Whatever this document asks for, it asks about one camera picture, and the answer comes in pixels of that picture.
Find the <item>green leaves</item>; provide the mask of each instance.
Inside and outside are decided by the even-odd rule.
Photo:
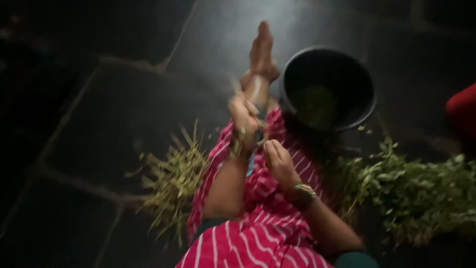
[[[476,165],[458,155],[444,163],[408,162],[386,137],[379,144],[381,161],[339,158],[333,170],[344,181],[340,216],[350,221],[356,207],[369,199],[380,208],[383,225],[397,243],[428,244],[439,233],[476,235]]]

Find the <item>leaf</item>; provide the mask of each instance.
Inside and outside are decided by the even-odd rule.
[[[455,162],[456,163],[463,163],[465,161],[465,155],[458,155],[457,157],[455,157]]]

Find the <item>red object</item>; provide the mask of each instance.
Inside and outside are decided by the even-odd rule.
[[[287,133],[281,111],[275,109],[267,116],[269,138],[286,148],[303,181],[308,182],[321,199],[328,203],[327,193],[320,187],[318,170],[302,153],[301,144]],[[220,164],[226,158],[232,123],[225,127],[218,143],[210,152],[210,168],[193,199],[187,222],[191,239],[202,221],[202,207]],[[239,222],[227,221],[206,230],[190,247],[178,268],[298,268],[332,267],[318,254],[315,240],[301,213],[284,200],[277,181],[269,175],[262,150],[255,153],[253,173],[246,178],[243,196],[244,213]]]
[[[460,134],[476,141],[476,84],[448,100],[446,116]]]

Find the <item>hand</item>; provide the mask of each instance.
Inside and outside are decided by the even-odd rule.
[[[294,186],[302,183],[291,155],[277,140],[270,140],[265,143],[265,157],[269,173],[278,181],[285,198],[291,198]]]
[[[256,132],[258,131],[258,122],[255,119],[258,115],[258,109],[256,109],[242,92],[235,94],[228,104],[228,108],[234,129],[245,129],[243,149],[245,152],[253,151],[256,147]]]

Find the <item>leg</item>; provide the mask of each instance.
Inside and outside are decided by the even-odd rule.
[[[258,36],[253,41],[250,70],[241,79],[242,85],[245,86],[244,96],[261,110],[268,106],[270,83],[279,76],[279,72],[271,62],[272,44],[273,37],[268,24],[262,22],[258,28]],[[205,218],[239,218],[243,205],[248,158],[249,155],[244,155],[243,159],[227,158],[223,162],[203,207]]]

